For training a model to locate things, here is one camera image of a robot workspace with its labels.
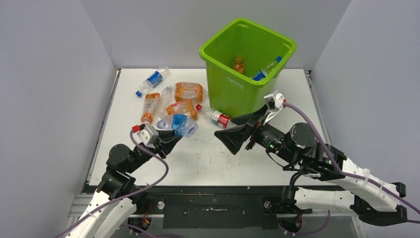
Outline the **crushed blue label bottle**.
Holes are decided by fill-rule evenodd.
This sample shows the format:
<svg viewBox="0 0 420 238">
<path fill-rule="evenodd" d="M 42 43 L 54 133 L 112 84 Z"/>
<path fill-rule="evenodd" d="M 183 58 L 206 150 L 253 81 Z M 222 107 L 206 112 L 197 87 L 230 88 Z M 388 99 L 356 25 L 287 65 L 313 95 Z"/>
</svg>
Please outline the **crushed blue label bottle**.
<svg viewBox="0 0 420 238">
<path fill-rule="evenodd" d="M 191 117 L 184 114 L 165 115 L 157 122 L 161 130 L 174 130 L 176 136 L 191 137 L 199 129 L 198 124 Z"/>
</svg>

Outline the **pepsi bottle blue cap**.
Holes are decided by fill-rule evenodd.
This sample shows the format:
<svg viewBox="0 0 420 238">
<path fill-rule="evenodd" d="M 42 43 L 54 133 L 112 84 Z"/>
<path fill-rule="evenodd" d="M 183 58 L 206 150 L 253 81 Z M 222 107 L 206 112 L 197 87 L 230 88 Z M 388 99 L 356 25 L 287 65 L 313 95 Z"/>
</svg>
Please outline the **pepsi bottle blue cap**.
<svg viewBox="0 0 420 238">
<path fill-rule="evenodd" d="M 251 77 L 254 81 L 261 81 L 265 79 L 270 72 L 281 62 L 282 57 L 276 57 L 275 61 L 270 62 L 266 67 L 260 69 L 253 77 Z"/>
</svg>

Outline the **orange juice bottle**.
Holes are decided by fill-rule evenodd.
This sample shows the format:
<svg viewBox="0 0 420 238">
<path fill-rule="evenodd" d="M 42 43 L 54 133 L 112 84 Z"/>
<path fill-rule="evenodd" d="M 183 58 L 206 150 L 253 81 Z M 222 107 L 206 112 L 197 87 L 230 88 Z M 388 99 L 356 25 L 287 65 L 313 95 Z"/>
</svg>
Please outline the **orange juice bottle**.
<svg viewBox="0 0 420 238">
<path fill-rule="evenodd" d="M 234 59 L 233 70 L 240 74 L 244 74 L 245 66 L 243 64 L 242 56 L 238 56 Z"/>
</svg>

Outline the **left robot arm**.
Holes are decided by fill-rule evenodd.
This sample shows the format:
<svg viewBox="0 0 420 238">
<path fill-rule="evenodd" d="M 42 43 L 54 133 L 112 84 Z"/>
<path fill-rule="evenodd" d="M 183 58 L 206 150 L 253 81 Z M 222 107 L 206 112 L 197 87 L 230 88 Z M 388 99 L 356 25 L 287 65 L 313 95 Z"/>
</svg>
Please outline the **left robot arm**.
<svg viewBox="0 0 420 238">
<path fill-rule="evenodd" d="M 113 146 L 108 154 L 106 171 L 81 217 L 58 237 L 109 238 L 133 213 L 143 213 L 148 206 L 146 191 L 168 174 L 165 158 L 182 139 L 175 131 L 159 131 L 136 126 L 130 131 L 134 148 Z M 132 173 L 156 158 L 165 166 L 164 174 L 150 185 L 137 187 Z"/>
</svg>

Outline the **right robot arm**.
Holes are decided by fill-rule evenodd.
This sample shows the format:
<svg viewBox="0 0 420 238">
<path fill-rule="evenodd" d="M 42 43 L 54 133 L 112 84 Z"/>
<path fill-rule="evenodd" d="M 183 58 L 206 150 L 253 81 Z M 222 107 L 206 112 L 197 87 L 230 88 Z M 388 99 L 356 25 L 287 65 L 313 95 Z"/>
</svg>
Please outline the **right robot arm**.
<svg viewBox="0 0 420 238">
<path fill-rule="evenodd" d="M 232 154 L 244 147 L 263 147 L 268 155 L 286 162 L 292 171 L 289 184 L 278 200 L 268 202 L 274 212 L 307 214 L 325 209 L 357 216 L 362 222 L 385 227 L 406 223 L 407 208 L 402 204 L 406 187 L 372 176 L 355 165 L 342 151 L 323 144 L 308 122 L 294 124 L 284 133 L 269 124 L 281 107 L 263 106 L 256 112 L 233 119 L 235 126 L 215 132 Z"/>
</svg>

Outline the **red label bottle by bin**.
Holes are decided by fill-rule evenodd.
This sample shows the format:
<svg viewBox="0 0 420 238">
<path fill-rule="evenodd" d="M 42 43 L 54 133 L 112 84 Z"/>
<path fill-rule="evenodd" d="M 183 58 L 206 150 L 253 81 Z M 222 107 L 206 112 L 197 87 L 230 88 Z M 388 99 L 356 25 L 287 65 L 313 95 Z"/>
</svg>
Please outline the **red label bottle by bin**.
<svg viewBox="0 0 420 238">
<path fill-rule="evenodd" d="M 231 117 L 212 107 L 197 104 L 196 110 L 202 114 L 206 120 L 219 126 L 220 128 L 230 129 L 237 126 L 237 124 L 232 122 Z"/>
</svg>

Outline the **orange crushed bottle middle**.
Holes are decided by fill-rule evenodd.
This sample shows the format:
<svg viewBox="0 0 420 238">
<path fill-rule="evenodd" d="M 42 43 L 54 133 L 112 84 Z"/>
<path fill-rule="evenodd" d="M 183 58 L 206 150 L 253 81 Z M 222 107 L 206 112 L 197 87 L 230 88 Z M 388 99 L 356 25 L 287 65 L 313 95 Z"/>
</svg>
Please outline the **orange crushed bottle middle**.
<svg viewBox="0 0 420 238">
<path fill-rule="evenodd" d="M 166 112 L 168 115 L 182 114 L 189 116 L 193 120 L 198 119 L 198 112 L 191 99 L 182 100 L 169 105 L 166 108 Z"/>
</svg>

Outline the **orange crushed bottle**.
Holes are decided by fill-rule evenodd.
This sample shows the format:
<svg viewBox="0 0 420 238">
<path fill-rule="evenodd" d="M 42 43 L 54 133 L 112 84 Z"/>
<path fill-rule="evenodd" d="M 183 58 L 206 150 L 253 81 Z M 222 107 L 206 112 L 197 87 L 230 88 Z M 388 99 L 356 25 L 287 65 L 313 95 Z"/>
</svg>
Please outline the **orange crushed bottle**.
<svg viewBox="0 0 420 238">
<path fill-rule="evenodd" d="M 191 99 L 182 100 L 169 105 L 166 108 L 166 112 L 168 115 L 182 114 L 189 116 L 193 120 L 198 119 L 198 112 Z"/>
<path fill-rule="evenodd" d="M 174 98 L 176 102 L 191 99 L 198 104 L 204 99 L 204 89 L 199 83 L 178 82 L 175 84 Z"/>
</svg>

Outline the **clear bottle no label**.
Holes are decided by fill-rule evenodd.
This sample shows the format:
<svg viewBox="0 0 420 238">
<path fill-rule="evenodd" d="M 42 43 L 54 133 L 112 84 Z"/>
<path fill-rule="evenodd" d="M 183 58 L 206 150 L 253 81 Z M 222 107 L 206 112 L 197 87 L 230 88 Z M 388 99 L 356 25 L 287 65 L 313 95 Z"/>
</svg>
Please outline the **clear bottle no label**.
<svg viewBox="0 0 420 238">
<path fill-rule="evenodd" d="M 161 120 L 161 118 L 164 116 L 166 112 L 166 108 L 170 105 L 172 93 L 173 93 L 173 88 L 171 85 L 165 87 L 162 90 L 158 105 L 155 110 L 154 120 L 156 122 Z"/>
</svg>

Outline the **small orange label bottle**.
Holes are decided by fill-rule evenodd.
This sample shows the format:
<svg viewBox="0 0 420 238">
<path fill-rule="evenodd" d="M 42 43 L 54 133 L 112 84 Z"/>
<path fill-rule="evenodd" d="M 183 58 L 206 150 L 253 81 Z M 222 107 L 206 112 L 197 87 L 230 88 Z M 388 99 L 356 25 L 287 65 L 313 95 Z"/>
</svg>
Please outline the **small orange label bottle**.
<svg viewBox="0 0 420 238">
<path fill-rule="evenodd" d="M 144 98 L 143 112 L 141 122 L 152 123 L 155 115 L 156 108 L 160 100 L 160 93 L 150 93 Z"/>
</svg>

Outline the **orange crushed bottle top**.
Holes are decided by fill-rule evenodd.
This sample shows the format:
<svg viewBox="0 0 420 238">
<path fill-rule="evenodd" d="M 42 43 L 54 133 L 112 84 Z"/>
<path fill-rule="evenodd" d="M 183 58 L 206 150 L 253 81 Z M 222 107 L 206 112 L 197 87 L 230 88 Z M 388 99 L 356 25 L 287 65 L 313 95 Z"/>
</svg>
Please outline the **orange crushed bottle top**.
<svg viewBox="0 0 420 238">
<path fill-rule="evenodd" d="M 174 98 L 176 102 L 191 99 L 198 104 L 204 99 L 204 89 L 199 83 L 178 82 L 175 84 Z"/>
</svg>

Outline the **blue label bottle far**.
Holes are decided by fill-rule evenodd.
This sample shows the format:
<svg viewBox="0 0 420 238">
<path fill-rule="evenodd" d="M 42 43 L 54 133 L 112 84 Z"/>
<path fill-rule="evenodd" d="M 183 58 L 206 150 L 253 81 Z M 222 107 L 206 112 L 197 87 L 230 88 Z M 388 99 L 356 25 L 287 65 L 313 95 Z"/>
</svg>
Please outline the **blue label bottle far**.
<svg viewBox="0 0 420 238">
<path fill-rule="evenodd" d="M 165 78 L 170 76 L 170 70 L 167 67 L 159 67 L 156 69 L 135 92 L 137 97 L 142 97 L 153 91 L 153 89 Z"/>
</svg>

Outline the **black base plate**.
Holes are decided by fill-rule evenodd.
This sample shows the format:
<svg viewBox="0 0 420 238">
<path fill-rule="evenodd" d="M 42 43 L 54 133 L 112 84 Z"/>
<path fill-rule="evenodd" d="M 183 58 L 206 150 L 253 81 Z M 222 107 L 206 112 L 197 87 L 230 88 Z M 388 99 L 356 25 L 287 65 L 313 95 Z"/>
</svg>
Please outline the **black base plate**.
<svg viewBox="0 0 420 238">
<path fill-rule="evenodd" d="M 292 220 L 316 208 L 281 203 L 283 186 L 156 186 L 141 194 L 124 221 L 165 229 L 276 229 L 275 215 Z"/>
</svg>

